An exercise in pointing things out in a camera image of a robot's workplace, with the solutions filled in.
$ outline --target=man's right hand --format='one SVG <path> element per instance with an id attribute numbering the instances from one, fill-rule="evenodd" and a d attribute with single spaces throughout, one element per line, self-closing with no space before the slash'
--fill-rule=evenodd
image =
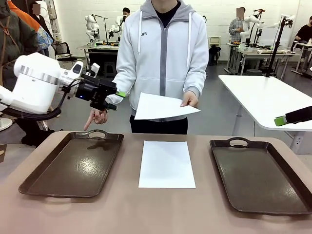
<path id="1" fill-rule="evenodd" d="M 86 122 L 86 125 L 84 126 L 84 130 L 86 131 L 89 126 L 91 125 L 92 121 L 96 124 L 104 124 L 107 122 L 108 116 L 107 116 L 107 111 L 99 111 L 96 109 L 92 109 L 90 112 L 88 121 Z"/>
<path id="2" fill-rule="evenodd" d="M 237 28 L 236 31 L 239 33 L 244 32 L 243 28 Z"/>

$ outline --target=brown tray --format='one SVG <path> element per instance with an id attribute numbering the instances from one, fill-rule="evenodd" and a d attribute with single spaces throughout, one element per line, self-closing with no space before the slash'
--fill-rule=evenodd
<path id="1" fill-rule="evenodd" d="M 247 142 L 231 145 L 233 140 Z M 241 137 L 212 140 L 210 146 L 230 204 L 240 212 L 312 214 L 312 194 L 268 142 Z"/>
<path id="2" fill-rule="evenodd" d="M 91 134 L 105 137 L 93 137 Z M 19 192 L 49 197 L 95 197 L 119 151 L 123 135 L 102 130 L 73 132 L 20 185 Z"/>

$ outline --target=paper on table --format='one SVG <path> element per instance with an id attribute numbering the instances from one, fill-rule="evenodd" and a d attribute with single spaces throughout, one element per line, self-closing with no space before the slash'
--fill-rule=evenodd
<path id="1" fill-rule="evenodd" d="M 187 143 L 145 141 L 138 187 L 195 189 Z"/>
<path id="2" fill-rule="evenodd" d="M 141 93 L 135 119 L 157 119 L 200 112 L 192 106 L 180 107 L 182 100 Z"/>

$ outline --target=neck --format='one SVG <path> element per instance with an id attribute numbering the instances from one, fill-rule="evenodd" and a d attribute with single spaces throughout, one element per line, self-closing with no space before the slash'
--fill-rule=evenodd
<path id="1" fill-rule="evenodd" d="M 152 5 L 159 13 L 166 13 L 177 5 L 176 0 L 152 0 Z"/>

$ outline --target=man in white hoodie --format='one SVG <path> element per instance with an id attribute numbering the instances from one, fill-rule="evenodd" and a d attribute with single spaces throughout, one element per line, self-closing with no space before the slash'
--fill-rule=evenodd
<path id="1" fill-rule="evenodd" d="M 141 92 L 183 99 L 196 107 L 208 64 L 208 40 L 203 18 L 182 0 L 146 0 L 124 26 L 113 82 L 129 94 L 133 133 L 187 134 L 186 116 L 134 120 Z M 118 104 L 122 98 L 107 97 Z M 84 127 L 107 121 L 106 110 L 93 109 Z"/>

